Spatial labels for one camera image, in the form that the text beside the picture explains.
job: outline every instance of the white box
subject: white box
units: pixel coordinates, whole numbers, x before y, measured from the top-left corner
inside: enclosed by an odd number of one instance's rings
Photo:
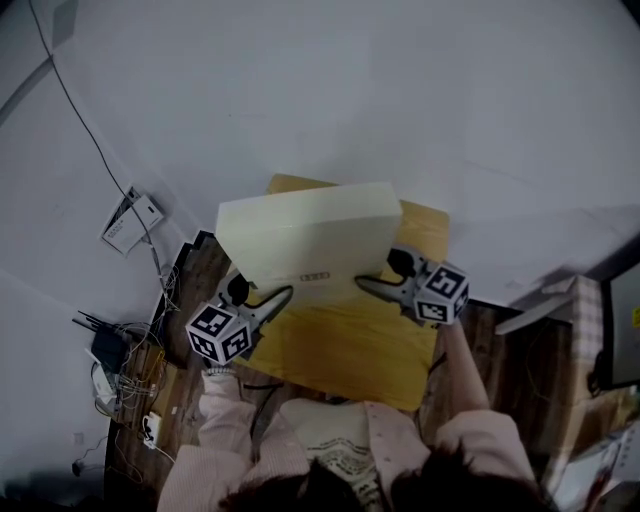
[[[383,269],[401,221],[391,185],[369,183],[223,203],[215,235],[259,295],[293,285],[296,302],[333,302]]]

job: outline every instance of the person's hair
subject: person's hair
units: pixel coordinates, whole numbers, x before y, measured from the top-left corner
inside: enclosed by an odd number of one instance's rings
[[[557,510],[534,482],[472,472],[461,448],[453,453],[436,449],[421,471],[399,476],[391,487],[391,501],[395,512]],[[223,499],[220,508],[227,512],[362,510],[349,484],[317,461],[306,475],[246,484]]]

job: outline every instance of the sleeve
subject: sleeve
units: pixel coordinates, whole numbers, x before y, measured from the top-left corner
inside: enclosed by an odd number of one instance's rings
[[[515,422],[494,411],[467,411],[445,423],[436,433],[436,446],[456,450],[476,473],[534,480]]]
[[[249,428],[255,406],[240,398],[238,381],[230,375],[206,376],[200,397],[205,423],[200,446],[182,446],[162,489],[159,511],[216,510],[249,472]]]

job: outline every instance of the wall outlet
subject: wall outlet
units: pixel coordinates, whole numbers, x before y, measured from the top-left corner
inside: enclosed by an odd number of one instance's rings
[[[164,215],[149,196],[140,195],[130,188],[127,199],[117,205],[115,212],[102,230],[101,238],[120,254],[126,256],[146,234],[140,220],[147,231],[151,231],[163,218]]]

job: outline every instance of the table surface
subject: table surface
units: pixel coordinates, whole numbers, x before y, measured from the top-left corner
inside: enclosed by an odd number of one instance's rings
[[[332,183],[276,174],[268,193]],[[449,216],[401,201],[396,243],[433,261],[447,256]],[[383,278],[398,278],[386,268]],[[327,306],[287,307],[262,328],[264,338],[247,366],[274,377],[351,400],[371,400],[413,411],[422,401],[436,341],[431,326],[400,316],[400,307],[360,290],[354,299]]]

